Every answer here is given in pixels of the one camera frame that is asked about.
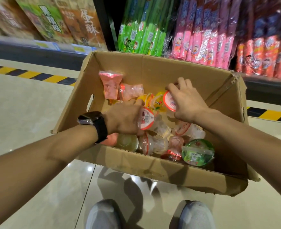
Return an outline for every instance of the watch face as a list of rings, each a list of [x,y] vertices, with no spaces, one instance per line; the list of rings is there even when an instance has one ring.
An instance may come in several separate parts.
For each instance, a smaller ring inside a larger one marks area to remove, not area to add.
[[[78,117],[78,123],[81,125],[93,125],[96,120],[102,117],[101,112],[87,112]]]

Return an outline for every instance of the white sneaker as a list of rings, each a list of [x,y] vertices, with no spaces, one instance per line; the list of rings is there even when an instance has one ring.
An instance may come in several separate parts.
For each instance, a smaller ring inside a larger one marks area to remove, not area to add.
[[[208,207],[199,201],[192,201],[184,207],[179,229],[216,229],[213,215]]]
[[[96,203],[86,221],[86,229],[120,229],[120,220],[109,200]]]

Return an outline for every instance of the yellow price label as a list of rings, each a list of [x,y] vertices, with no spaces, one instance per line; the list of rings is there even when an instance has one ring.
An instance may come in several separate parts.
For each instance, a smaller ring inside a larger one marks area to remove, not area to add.
[[[85,53],[85,49],[82,48],[82,47],[74,47],[74,50],[75,50],[75,51],[78,51],[78,52],[83,52],[83,53]]]
[[[43,42],[37,42],[36,44],[40,47],[49,48],[49,46],[46,43],[43,43]]]

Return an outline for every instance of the hand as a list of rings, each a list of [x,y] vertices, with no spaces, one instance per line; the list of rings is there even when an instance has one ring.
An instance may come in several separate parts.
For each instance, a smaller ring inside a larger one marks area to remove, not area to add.
[[[192,82],[184,78],[178,79],[179,88],[174,84],[169,84],[168,89],[176,102],[177,110],[174,116],[184,122],[196,123],[197,116],[209,107],[200,96],[199,92],[192,87]]]
[[[143,130],[138,126],[141,116],[143,100],[130,100],[114,104],[103,116],[106,122],[108,134],[136,134],[142,135]]]

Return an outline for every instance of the black wristwatch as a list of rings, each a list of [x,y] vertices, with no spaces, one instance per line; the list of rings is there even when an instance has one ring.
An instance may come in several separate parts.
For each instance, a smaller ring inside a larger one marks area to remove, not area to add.
[[[96,144],[107,139],[107,126],[101,112],[87,112],[79,115],[78,123],[81,125],[95,126],[98,133],[98,140],[96,141]]]

